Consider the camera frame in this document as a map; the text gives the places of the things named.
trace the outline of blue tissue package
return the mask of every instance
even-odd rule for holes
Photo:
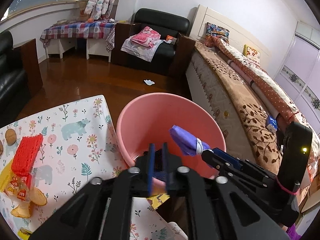
[[[272,116],[267,117],[266,128],[272,133],[275,133],[277,131],[277,122]]]

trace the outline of white cable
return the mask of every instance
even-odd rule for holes
[[[202,146],[202,142],[199,138],[197,138],[197,149],[196,149],[196,153],[197,155],[201,155],[203,152],[203,146]]]

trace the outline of red sponge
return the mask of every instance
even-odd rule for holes
[[[11,165],[14,174],[22,177],[31,172],[42,141],[42,134],[22,138]]]

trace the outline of white paper on floor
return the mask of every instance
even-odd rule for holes
[[[148,85],[148,86],[151,86],[153,84],[155,84],[153,81],[151,81],[150,79],[149,80],[144,80],[144,82]]]

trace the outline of pink plastic bin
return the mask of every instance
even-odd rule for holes
[[[226,151],[223,134],[215,120],[200,106],[183,97],[168,93],[151,93],[135,98],[119,115],[117,137],[120,152],[129,166],[148,150],[149,143],[156,147],[168,143],[169,152],[182,158],[183,165],[210,178],[217,170],[210,168],[200,156],[183,156],[171,139],[169,129],[173,125],[192,133],[210,147]],[[164,193],[164,182],[153,178],[153,194]]]

